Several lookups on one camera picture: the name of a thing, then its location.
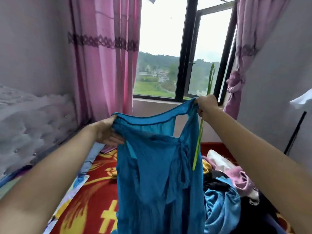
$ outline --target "sky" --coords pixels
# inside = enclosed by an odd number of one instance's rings
[[[197,10],[220,0],[198,0]],[[142,0],[139,50],[153,55],[180,56],[187,0]],[[194,61],[220,62],[232,10],[204,15],[199,26]]]

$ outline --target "white wall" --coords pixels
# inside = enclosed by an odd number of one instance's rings
[[[284,151],[301,111],[289,101],[312,88],[312,0],[291,0],[246,73],[238,121]],[[290,157],[312,173],[312,117],[307,116]]]
[[[72,93],[67,0],[0,0],[0,84],[37,96]]]
[[[133,116],[137,117],[148,117],[154,116],[163,112],[166,112],[176,106],[179,103],[176,102],[167,102],[167,101],[159,101],[159,100],[146,100],[135,98],[133,100]],[[179,137],[186,121],[188,120],[187,115],[180,115],[176,118],[174,136]],[[204,132],[202,135],[202,142],[220,142],[219,137],[213,131],[213,129],[209,126],[208,123],[204,123]]]

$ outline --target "left hand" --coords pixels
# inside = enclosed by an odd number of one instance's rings
[[[94,122],[90,124],[96,131],[96,141],[105,145],[117,146],[118,144],[124,144],[124,139],[117,134],[112,125],[117,115],[113,115],[110,118]]]

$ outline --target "window frame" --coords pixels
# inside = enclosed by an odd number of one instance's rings
[[[134,94],[134,98],[143,98],[143,99],[152,99],[152,100],[162,100],[162,101],[171,101],[171,102],[184,102],[184,96],[186,97],[198,97],[198,95],[189,94],[188,88],[191,79],[191,72],[195,55],[197,35],[199,30],[200,18],[202,15],[208,15],[211,13],[224,11],[232,8],[232,14],[228,26],[228,32],[224,43],[224,48],[220,60],[220,67],[216,79],[215,89],[213,94],[216,98],[219,98],[219,105],[223,105],[225,94],[227,91],[226,80],[229,78],[232,71],[232,67],[235,59],[235,49],[236,41],[234,41],[233,47],[232,42],[235,35],[236,28],[236,14],[237,14],[237,1],[231,1],[216,5],[213,7],[208,7],[197,11],[198,0],[188,0],[185,21],[184,21],[184,30],[180,51],[179,67],[177,74],[177,84],[174,98],[166,98],[159,96],[150,96],[150,95],[141,95]]]

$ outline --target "green plastic hanger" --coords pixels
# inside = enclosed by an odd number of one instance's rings
[[[213,63],[211,65],[210,73],[209,73],[207,95],[210,94],[211,86],[212,86],[212,82],[213,82],[213,76],[214,76],[215,71],[216,71],[216,68],[214,67],[214,63]],[[197,162],[198,155],[199,155],[199,146],[200,146],[203,131],[204,131],[203,119],[201,119],[200,127],[199,127],[199,134],[198,134],[198,139],[197,139],[197,146],[196,146],[196,151],[195,151],[195,157],[194,157],[194,162],[193,162],[193,171],[195,170],[195,167],[196,167],[196,162]]]

